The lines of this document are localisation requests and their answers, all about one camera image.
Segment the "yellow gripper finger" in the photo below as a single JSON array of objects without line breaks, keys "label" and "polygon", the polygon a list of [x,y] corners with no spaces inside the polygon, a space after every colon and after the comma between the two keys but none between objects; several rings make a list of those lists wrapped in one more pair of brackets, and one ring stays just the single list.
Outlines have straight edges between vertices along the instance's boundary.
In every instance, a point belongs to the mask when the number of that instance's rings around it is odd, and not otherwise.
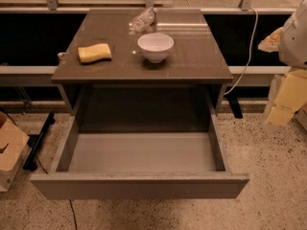
[{"label": "yellow gripper finger", "polygon": [[268,105],[264,111],[262,128],[267,133],[277,132],[283,129],[294,116],[295,114],[287,108]]},{"label": "yellow gripper finger", "polygon": [[297,112],[307,102],[307,71],[295,70],[283,78],[274,100],[277,106],[282,106]]}]

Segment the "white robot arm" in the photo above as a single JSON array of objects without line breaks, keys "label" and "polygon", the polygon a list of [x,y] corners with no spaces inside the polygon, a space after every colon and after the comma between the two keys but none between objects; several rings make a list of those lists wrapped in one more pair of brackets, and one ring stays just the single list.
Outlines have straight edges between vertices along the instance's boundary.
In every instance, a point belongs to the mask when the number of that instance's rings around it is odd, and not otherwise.
[{"label": "white robot arm", "polygon": [[307,0],[303,0],[285,24],[262,40],[258,49],[277,52],[279,60],[291,67],[271,83],[263,129],[276,132],[285,127],[307,103]]}]

